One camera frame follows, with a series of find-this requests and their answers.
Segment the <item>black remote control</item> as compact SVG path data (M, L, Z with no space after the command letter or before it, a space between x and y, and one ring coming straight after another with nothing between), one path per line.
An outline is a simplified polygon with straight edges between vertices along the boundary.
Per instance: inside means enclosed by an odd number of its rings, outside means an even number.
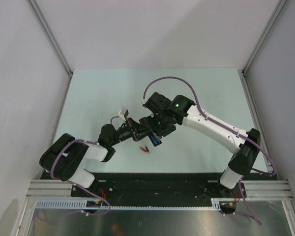
M141 118L141 119L139 120L139 122L140 122L141 124L146 124L146 125L148 125L148 126L151 128L151 130L152 130L154 136L155 136L158 140L161 141L161 137L159 137L159 136L157 135L156 130L155 130L154 126L152 125L152 123L149 121L148 117Z

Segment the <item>blue battery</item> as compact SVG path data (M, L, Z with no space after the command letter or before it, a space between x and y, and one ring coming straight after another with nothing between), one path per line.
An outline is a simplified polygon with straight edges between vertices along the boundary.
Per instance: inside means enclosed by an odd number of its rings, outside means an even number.
M149 138L155 147L161 144L161 141L158 140L154 135L151 135Z

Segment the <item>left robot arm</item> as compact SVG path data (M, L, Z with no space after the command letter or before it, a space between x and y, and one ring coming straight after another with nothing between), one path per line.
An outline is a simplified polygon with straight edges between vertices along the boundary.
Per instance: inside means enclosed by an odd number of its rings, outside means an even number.
M108 162L116 152L114 145L127 139L138 142L145 137L149 137L153 145L159 144L150 127L131 118L118 129L105 124L95 142L64 133L42 154L39 165L50 173L51 178L78 184L87 196L92 197L98 193L99 185L94 181L94 175L80 166L81 162Z

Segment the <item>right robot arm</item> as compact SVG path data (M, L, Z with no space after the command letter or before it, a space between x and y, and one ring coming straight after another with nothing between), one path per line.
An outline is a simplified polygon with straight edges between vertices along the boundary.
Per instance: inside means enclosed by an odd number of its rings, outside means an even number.
M143 100L143 107L152 114L140 119L140 123L150 128L149 139L154 146L161 144L161 138L176 130L176 125L183 125L212 138L230 153L227 168L217 184L217 192L222 197L229 197L235 191L238 181L249 174L259 154L260 132L254 128L250 131L231 125L199 112L191 99L177 95L173 100L154 92L149 99Z

